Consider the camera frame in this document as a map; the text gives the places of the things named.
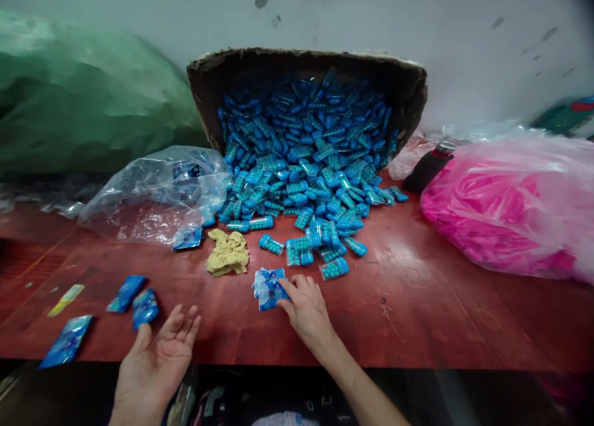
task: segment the white wall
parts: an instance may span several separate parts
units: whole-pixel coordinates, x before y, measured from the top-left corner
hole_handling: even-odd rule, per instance
[[[0,0],[0,7],[129,30],[182,68],[227,47],[380,49],[427,68],[425,127],[526,119],[565,96],[594,93],[587,0],[267,0],[260,9],[255,0]]]

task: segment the yellow cloth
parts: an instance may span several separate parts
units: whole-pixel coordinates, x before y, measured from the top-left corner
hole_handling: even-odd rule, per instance
[[[209,232],[209,238],[217,246],[207,260],[207,270],[214,276],[221,276],[231,270],[235,273],[246,273],[249,254],[246,249],[246,240],[238,231],[233,231],[227,236],[223,231],[215,228]]]

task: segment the cardboard box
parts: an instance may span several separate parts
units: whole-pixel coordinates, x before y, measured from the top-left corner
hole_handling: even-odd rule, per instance
[[[231,84],[244,77],[282,79],[288,73],[322,80],[334,66],[338,79],[370,79],[385,93],[394,107],[388,125],[387,142],[398,134],[397,154],[417,128],[427,102],[427,72],[420,64],[389,55],[332,53],[284,49],[228,49],[209,53],[190,63],[187,76],[204,123],[204,131],[214,149],[224,153],[223,131],[217,107]]]

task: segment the cardboard edge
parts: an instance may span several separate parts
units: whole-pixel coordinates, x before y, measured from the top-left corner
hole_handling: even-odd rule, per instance
[[[225,61],[225,58],[228,56],[234,56],[238,54],[243,56],[245,53],[254,53],[256,55],[261,54],[287,54],[287,55],[294,55],[294,56],[301,56],[301,55],[313,55],[313,56],[343,56],[347,58],[353,59],[362,59],[362,60],[373,60],[373,61],[385,61],[391,64],[395,64],[401,67],[408,67],[409,69],[421,69],[423,72],[426,71],[422,64],[417,63],[415,61],[398,58],[393,55],[389,54],[375,54],[375,53],[358,53],[358,52],[333,52],[333,51],[314,51],[310,49],[265,49],[265,48],[241,48],[241,49],[223,49],[218,52],[212,53],[205,53],[199,59],[195,61],[191,61],[188,67],[186,68],[188,74],[190,71],[196,71],[199,74],[204,72],[208,72],[210,69],[217,67],[219,64]]]

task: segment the yellow packet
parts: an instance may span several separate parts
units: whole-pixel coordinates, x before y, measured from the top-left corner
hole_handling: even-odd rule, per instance
[[[68,290],[64,294],[64,296],[60,298],[60,301],[58,301],[56,306],[49,311],[48,318],[52,318],[56,315],[59,315],[68,304],[70,304],[73,300],[76,299],[76,297],[80,294],[80,292],[82,292],[84,288],[85,286],[80,284],[75,284],[72,287],[70,287],[70,290]]]

